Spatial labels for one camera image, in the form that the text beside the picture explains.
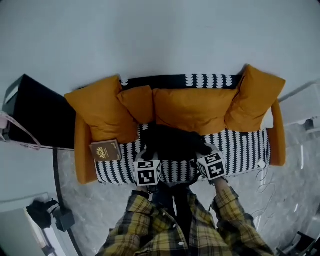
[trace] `orange cushion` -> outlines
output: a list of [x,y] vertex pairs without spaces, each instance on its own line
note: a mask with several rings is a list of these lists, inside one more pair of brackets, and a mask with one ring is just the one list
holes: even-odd
[[139,124],[154,120],[154,102],[149,85],[122,91],[117,98]]
[[256,132],[272,104],[277,100],[286,80],[264,73],[248,65],[238,85],[239,94],[225,115],[225,124],[236,132]]
[[200,135],[221,132],[237,93],[230,89],[154,89],[156,123]]
[[119,78],[112,76],[64,95],[90,126],[94,142],[117,139],[129,143],[137,139],[138,125],[118,100],[120,91]]

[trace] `shirt sleeve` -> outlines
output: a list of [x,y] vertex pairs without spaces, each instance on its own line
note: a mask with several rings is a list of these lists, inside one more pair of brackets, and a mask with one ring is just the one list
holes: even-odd
[[133,194],[123,217],[110,232],[97,256],[131,256],[140,249],[141,240],[149,234],[153,206],[148,199]]
[[273,256],[256,230],[253,217],[246,213],[232,187],[223,189],[211,207],[218,218],[218,232],[231,250],[241,255]]

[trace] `floor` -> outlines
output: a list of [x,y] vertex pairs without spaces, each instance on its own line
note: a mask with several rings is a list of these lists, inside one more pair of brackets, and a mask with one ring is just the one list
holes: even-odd
[[[306,134],[302,126],[294,124],[286,127],[285,136],[284,167],[272,166],[228,179],[244,209],[254,217],[258,232],[273,250],[285,248],[297,231],[305,232],[320,203],[320,133]],[[78,184],[72,151],[58,152],[58,166],[62,196],[76,220],[72,227],[75,239],[84,256],[94,256],[109,229],[123,215],[135,186]],[[191,190],[209,208],[215,188],[199,181]]]

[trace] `plaid shirt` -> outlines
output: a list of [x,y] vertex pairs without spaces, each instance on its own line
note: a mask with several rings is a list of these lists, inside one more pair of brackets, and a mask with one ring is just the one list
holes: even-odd
[[188,203],[193,215],[189,246],[178,223],[165,209],[135,194],[97,256],[274,255],[231,187],[219,193],[211,205],[219,220],[218,229],[195,194],[188,194]]

